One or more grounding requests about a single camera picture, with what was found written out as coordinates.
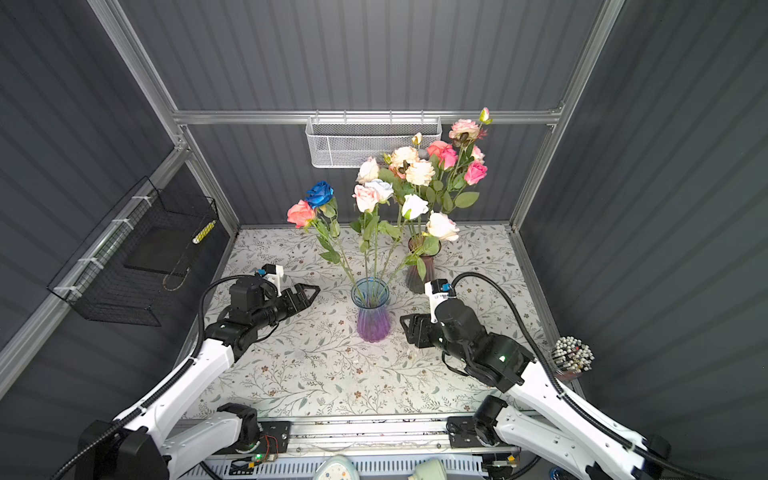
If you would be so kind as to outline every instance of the blue rose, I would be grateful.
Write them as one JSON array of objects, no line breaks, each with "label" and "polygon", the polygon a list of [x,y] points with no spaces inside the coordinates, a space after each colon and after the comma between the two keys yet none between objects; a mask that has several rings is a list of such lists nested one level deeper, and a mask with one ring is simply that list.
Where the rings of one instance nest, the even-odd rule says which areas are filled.
[{"label": "blue rose", "polygon": [[327,204],[333,198],[333,189],[328,182],[318,182],[317,185],[306,192],[306,202],[312,208]]}]

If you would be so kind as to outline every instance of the floral tablecloth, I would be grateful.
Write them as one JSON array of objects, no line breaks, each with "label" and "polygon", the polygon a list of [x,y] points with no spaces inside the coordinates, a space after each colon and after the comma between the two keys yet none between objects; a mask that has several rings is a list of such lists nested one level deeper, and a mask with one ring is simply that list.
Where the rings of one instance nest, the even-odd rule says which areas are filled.
[{"label": "floral tablecloth", "polygon": [[[342,229],[341,237],[362,278],[357,234]],[[296,229],[242,230],[224,276],[251,273],[265,263],[283,265],[288,284],[318,285],[315,303],[284,322],[262,343],[250,348],[231,369],[210,384],[185,418],[205,418],[226,402],[258,410],[260,417],[307,415],[368,415],[475,411],[491,390],[456,375],[442,364],[437,349],[417,349],[406,342],[401,315],[428,313],[426,296],[411,293],[405,270],[390,282],[392,332],[379,343],[366,343],[356,332],[356,308],[342,269],[319,256],[314,236]],[[386,249],[379,246],[383,255]],[[406,254],[396,247],[392,262]],[[462,226],[459,239],[444,242],[435,258],[438,275],[449,280],[474,270],[500,283],[515,301],[533,337],[546,344],[508,238],[502,225]],[[206,323],[229,303],[229,283],[214,294]],[[525,345],[510,309],[482,281],[463,280],[457,294],[475,309],[485,327]],[[449,363],[460,366],[455,359]]]}]

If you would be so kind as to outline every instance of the brown vase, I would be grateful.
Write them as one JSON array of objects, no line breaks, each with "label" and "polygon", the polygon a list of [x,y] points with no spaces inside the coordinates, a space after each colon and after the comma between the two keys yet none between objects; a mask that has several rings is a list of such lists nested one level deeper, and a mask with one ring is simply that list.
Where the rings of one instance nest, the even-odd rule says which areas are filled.
[{"label": "brown vase", "polygon": [[[412,241],[413,239],[408,240],[408,248],[411,251],[413,251]],[[440,243],[440,248],[438,248],[437,253],[440,253],[440,250],[442,250],[442,243]],[[437,279],[437,274],[435,273],[435,257],[437,256],[437,253],[435,253],[435,255],[421,255],[424,265],[427,267],[426,273],[424,274],[424,280],[420,277],[419,268],[416,265],[408,266],[408,270],[406,271],[406,285],[408,286],[408,290],[421,295],[424,293],[424,284]]]}]

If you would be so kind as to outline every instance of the cup of pens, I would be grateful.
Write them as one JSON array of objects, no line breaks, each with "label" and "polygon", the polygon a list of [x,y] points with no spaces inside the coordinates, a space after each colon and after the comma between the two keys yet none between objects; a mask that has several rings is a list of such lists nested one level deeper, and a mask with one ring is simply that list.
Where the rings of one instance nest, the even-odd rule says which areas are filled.
[{"label": "cup of pens", "polygon": [[555,376],[563,383],[577,379],[592,369],[594,355],[589,345],[572,336],[562,336],[549,352]]}]

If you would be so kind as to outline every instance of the glass vase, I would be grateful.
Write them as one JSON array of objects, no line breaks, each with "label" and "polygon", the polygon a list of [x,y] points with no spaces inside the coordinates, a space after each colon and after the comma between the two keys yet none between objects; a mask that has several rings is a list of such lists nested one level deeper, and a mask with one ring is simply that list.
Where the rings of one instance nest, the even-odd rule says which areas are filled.
[{"label": "glass vase", "polygon": [[[408,248],[413,251],[413,239],[408,241]],[[442,244],[440,244],[440,249],[437,250],[437,253],[440,253],[441,249]],[[419,268],[416,265],[408,266],[406,271],[406,285],[408,286],[408,290],[421,295],[424,293],[424,284],[437,279],[437,273],[435,273],[435,257],[437,256],[437,253],[435,253],[435,255],[421,255],[424,266],[427,267],[424,279],[419,275]]]},{"label": "glass vase", "polygon": [[379,342],[389,335],[389,287],[384,280],[369,276],[358,280],[352,288],[352,301],[357,306],[357,333],[366,342]]}]

